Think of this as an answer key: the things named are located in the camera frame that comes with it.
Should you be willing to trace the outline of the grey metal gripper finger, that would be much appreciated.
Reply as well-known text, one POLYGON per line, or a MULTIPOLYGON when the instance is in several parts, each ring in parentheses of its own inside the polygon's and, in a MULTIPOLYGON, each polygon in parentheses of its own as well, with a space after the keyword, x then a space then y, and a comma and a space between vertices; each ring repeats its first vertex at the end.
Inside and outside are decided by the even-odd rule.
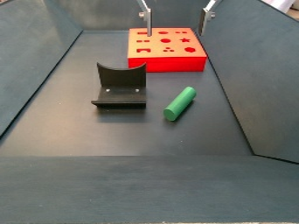
POLYGON ((209 0, 205 7, 200 11, 200 24, 199 34, 203 35, 207 27, 207 23, 215 18, 215 9, 220 4, 221 0, 209 0))
POLYGON ((145 21, 147 36, 152 36, 152 10, 148 8, 145 0, 136 0, 141 11, 139 17, 145 21))

